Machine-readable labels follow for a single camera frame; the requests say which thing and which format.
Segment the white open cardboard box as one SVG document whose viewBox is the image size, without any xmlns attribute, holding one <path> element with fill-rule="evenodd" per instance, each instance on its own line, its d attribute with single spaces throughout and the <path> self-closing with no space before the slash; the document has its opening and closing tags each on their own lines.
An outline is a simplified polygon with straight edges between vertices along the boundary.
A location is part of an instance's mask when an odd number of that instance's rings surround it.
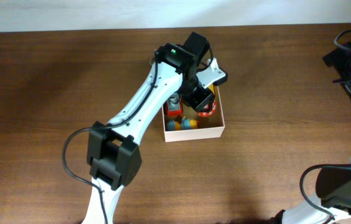
<svg viewBox="0 0 351 224">
<path fill-rule="evenodd" d="M 181 116 L 167 116 L 166 115 L 166 106 L 162 106 L 162 121 L 164 128 L 164 140 L 165 142 L 176 142 L 176 141 L 189 141 L 197 139 L 210 139 L 210 138 L 219 138 L 224 129 L 225 122 L 223 116 L 222 101 L 220 97 L 220 90 L 217 86 L 211 86 L 215 94 L 214 105 L 212 106 L 212 111 L 205 113 L 204 116 L 200 116 L 192 108 L 183 104 L 183 113 Z M 171 121 L 177 121 L 179 124 L 182 123 L 182 118 L 197 120 L 199 125 L 197 129 L 182 129 L 182 130 L 173 130 L 167 129 L 166 124 Z"/>
</svg>

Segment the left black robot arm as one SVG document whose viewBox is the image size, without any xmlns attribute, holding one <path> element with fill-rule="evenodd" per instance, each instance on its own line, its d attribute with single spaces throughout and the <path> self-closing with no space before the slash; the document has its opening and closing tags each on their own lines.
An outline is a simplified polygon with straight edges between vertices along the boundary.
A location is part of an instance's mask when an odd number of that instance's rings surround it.
<svg viewBox="0 0 351 224">
<path fill-rule="evenodd" d="M 139 145 L 152 119 L 174 94 L 196 112 L 206 112 L 215 97 L 205 81 L 219 67 L 213 57 L 200 68 L 209 41 L 192 32 L 183 44 L 167 43 L 154 53 L 151 69 L 128 104 L 106 124 L 89 128 L 87 164 L 92 185 L 84 223 L 112 223 L 119 196 L 142 163 Z"/>
</svg>

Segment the red ball with white letters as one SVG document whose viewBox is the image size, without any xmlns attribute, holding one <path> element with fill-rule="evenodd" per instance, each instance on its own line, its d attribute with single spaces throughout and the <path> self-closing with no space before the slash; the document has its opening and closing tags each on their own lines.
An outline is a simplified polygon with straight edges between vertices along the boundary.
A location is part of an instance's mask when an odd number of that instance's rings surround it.
<svg viewBox="0 0 351 224">
<path fill-rule="evenodd" d="M 200 117 L 209 117 L 215 113 L 217 103 L 214 100 L 212 104 L 207 104 L 204 106 L 203 110 L 198 113 Z"/>
</svg>

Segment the red toy car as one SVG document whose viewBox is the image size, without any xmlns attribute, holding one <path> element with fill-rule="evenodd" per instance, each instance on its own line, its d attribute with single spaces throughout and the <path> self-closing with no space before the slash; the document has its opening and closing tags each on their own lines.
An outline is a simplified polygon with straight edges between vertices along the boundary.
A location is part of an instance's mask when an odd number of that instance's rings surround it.
<svg viewBox="0 0 351 224">
<path fill-rule="evenodd" d="M 176 117 L 181 116 L 183 113 L 183 106 L 181 96 L 177 93 L 173 93 L 165 103 L 165 114 L 166 116 Z"/>
</svg>

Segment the blue and orange toy figure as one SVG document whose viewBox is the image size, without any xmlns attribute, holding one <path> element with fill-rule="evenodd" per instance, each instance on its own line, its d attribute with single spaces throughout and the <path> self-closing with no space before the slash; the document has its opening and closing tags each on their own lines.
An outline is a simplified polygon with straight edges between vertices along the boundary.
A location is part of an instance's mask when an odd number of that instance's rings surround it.
<svg viewBox="0 0 351 224">
<path fill-rule="evenodd" d="M 181 131 L 181 130 L 190 130 L 190 129 L 198 129 L 199 128 L 199 121 L 196 119 L 187 119 L 183 117 L 181 122 L 172 120 L 166 123 L 166 131 Z"/>
</svg>

